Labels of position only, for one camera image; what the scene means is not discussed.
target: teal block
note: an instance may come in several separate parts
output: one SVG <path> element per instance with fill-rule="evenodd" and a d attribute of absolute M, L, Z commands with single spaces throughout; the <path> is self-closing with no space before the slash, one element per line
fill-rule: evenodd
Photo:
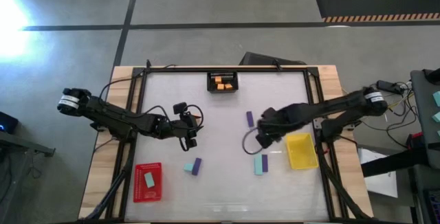
<path fill-rule="evenodd" d="M 263 156 L 256 155 L 254 158 L 255 175 L 263 175 Z"/>
<path fill-rule="evenodd" d="M 145 177 L 145 182 L 146 182 L 146 187 L 147 188 L 151 188 L 154 186 L 154 180 L 153 180 L 153 175 L 151 174 L 151 172 L 148 172 L 144 175 Z"/>
<path fill-rule="evenodd" d="M 185 164 L 184 170 L 187 171 L 187 172 L 192 172 L 193 171 L 193 166 L 194 166 L 194 164 Z"/>
<path fill-rule="evenodd" d="M 435 120 L 435 122 L 440 122 L 440 112 L 435 114 L 432 118 Z"/>
<path fill-rule="evenodd" d="M 434 96 L 434 100 L 437 106 L 440 107 L 440 91 L 434 93 L 432 96 Z"/>

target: small block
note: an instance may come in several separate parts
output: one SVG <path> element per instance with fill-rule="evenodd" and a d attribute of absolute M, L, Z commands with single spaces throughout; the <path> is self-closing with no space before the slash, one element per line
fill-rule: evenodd
<path fill-rule="evenodd" d="M 434 96 L 434 100 L 437 106 L 440 107 L 440 91 L 434 93 L 432 96 Z"/>
<path fill-rule="evenodd" d="M 147 188 L 151 188 L 154 186 L 154 180 L 153 180 L 153 175 L 151 174 L 151 172 L 148 172 L 144 175 L 145 177 L 145 182 L 146 182 L 146 187 Z"/>
<path fill-rule="evenodd" d="M 269 168 L 267 167 L 267 155 L 262 155 L 263 159 L 263 172 L 269 172 Z"/>
<path fill-rule="evenodd" d="M 263 175 L 263 157 L 256 155 L 254 158 L 255 175 Z"/>
<path fill-rule="evenodd" d="M 435 114 L 432 118 L 435 120 L 435 122 L 440 122 L 440 112 Z"/>
<path fill-rule="evenodd" d="M 193 171 L 193 167 L 194 167 L 193 164 L 189 164 L 189 163 L 187 163 L 187 164 L 185 164 L 185 166 L 184 166 L 184 170 L 187 171 L 187 172 L 192 172 L 192 171 Z"/>
<path fill-rule="evenodd" d="M 200 169 L 200 163 L 201 163 L 201 159 L 200 158 L 195 158 L 195 162 L 194 162 L 194 166 L 192 167 L 192 175 L 198 175 L 199 174 L 199 169 Z"/>
<path fill-rule="evenodd" d="M 247 118 L 247 125 L 249 128 L 252 128 L 254 126 L 254 117 L 252 116 L 251 111 L 246 111 L 246 118 Z"/>

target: black metal frame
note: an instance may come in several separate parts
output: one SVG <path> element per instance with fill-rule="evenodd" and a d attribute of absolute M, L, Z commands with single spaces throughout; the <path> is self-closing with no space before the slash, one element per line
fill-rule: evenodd
<path fill-rule="evenodd" d="M 132 77 L 139 74 L 139 72 L 144 69 L 145 68 L 143 68 L 143 67 L 133 68 Z M 208 67 L 169 67 L 166 69 L 150 68 L 148 73 L 149 74 L 151 74 L 151 73 L 164 73 L 164 72 L 188 72 L 188 73 L 190 73 L 190 72 L 211 72 L 211 71 L 279 72 L 279 69 L 277 69 L 275 67 L 253 67 L 253 66 L 247 66 L 247 67 L 240 67 L 240 66 L 238 66 L 238 67 L 209 67 L 209 66 Z M 314 96 L 311 91 L 311 82 L 310 82 L 310 78 L 309 78 L 309 77 L 313 77 L 315 84 L 316 84 L 318 101 L 320 101 L 320 102 L 324 101 L 324 96 L 322 93 L 322 87 L 320 84 L 320 77 L 319 77 L 317 67 L 304 66 L 304 67 L 295 67 L 295 68 L 283 68 L 282 71 L 283 72 L 301 72 L 301 73 L 303 73 L 305 85 L 306 85 L 307 99 L 308 99 L 309 103 L 314 103 L 314 99 L 313 99 Z M 128 96 L 127 104 L 126 104 L 127 109 L 131 109 L 131 107 L 132 107 L 132 102 L 133 102 L 134 94 L 135 94 L 135 86 L 136 86 L 136 80 L 132 80 L 131 84 L 130 84 L 129 96 Z M 142 100 L 144 99 L 145 90 L 146 90 L 145 86 L 146 86 L 146 74 L 144 74 L 142 76 L 136 113 L 142 112 L 142 103 L 143 103 Z M 317 130 L 315 129 L 315 127 L 313 127 L 313 131 L 316 135 Z M 122 162 L 123 162 L 122 155 L 124 153 L 125 144 L 126 144 L 125 142 L 120 142 L 120 144 L 118 146 L 118 152 L 116 154 L 116 161 L 115 161 L 115 168 L 113 171 L 113 180 L 118 176 L 119 171 L 122 167 Z M 136 145 L 135 140 L 130 143 L 129 159 L 130 158 L 132 159 L 134 157 L 135 145 Z M 340 180 L 340 173 L 339 173 L 339 168 L 338 168 L 337 159 L 336 159 L 336 152 L 334 151 L 333 144 L 329 145 L 329 150 L 330 150 L 329 154 L 330 154 L 332 170 L 335 172 L 336 177 Z M 329 215 L 329 220 L 331 221 L 334 218 L 336 218 L 336 214 L 335 214 L 335 208 L 333 206 L 333 201 L 332 201 L 332 197 L 331 197 L 330 182 L 329 182 L 329 179 L 327 178 L 326 174 L 324 173 L 324 170 L 321 168 L 320 171 L 321 171 L 321 176 L 322 176 L 322 184 L 323 184 L 323 188 L 324 188 L 324 195 L 325 195 L 325 200 L 326 200 L 326 205 L 327 205 L 327 211 L 328 211 L 328 215 Z M 114 207 L 114 198 L 112 198 L 107 206 L 107 212 L 105 214 L 105 219 L 90 220 L 90 222 L 86 221 L 86 220 L 82 220 L 82 223 L 106 223 L 105 222 L 106 220 L 109 220 L 109 221 L 117 220 L 119 222 L 124 222 L 125 209 L 127 206 L 127 200 L 128 200 L 128 194 L 129 194 L 130 179 L 131 179 L 131 173 L 128 174 L 126 176 L 126 179 L 124 180 L 124 188 L 122 191 L 122 199 L 121 199 L 121 203 L 120 203 L 120 212 L 118 214 L 118 218 L 115 219 L 112 217 L 113 216 L 112 215 L 113 214 L 113 207 Z M 348 217 L 348 214 L 346 211 L 347 207 L 346 207 L 345 203 L 343 202 L 342 198 L 340 196 L 338 198 L 339 198 L 340 209 L 342 212 L 342 218 L 347 218 Z"/>

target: purple block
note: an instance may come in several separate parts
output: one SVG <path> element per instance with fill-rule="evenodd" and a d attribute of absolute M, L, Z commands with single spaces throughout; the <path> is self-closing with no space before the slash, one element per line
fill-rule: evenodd
<path fill-rule="evenodd" d="M 192 167 L 192 172 L 191 172 L 192 175 L 197 176 L 199 174 L 200 163 L 201 163 L 201 159 L 195 158 L 194 166 Z"/>
<path fill-rule="evenodd" d="M 269 172 L 269 168 L 267 166 L 267 155 L 262 155 L 263 156 L 263 172 Z"/>
<path fill-rule="evenodd" d="M 252 117 L 252 112 L 246 111 L 246 117 L 247 117 L 247 125 L 249 125 L 249 128 L 252 128 L 254 126 L 254 117 Z"/>

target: yellow container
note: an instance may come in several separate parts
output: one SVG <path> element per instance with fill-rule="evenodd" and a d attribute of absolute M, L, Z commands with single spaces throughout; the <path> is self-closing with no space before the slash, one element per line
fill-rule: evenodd
<path fill-rule="evenodd" d="M 286 135 L 285 143 L 292 169 L 317 168 L 314 141 L 310 133 Z"/>

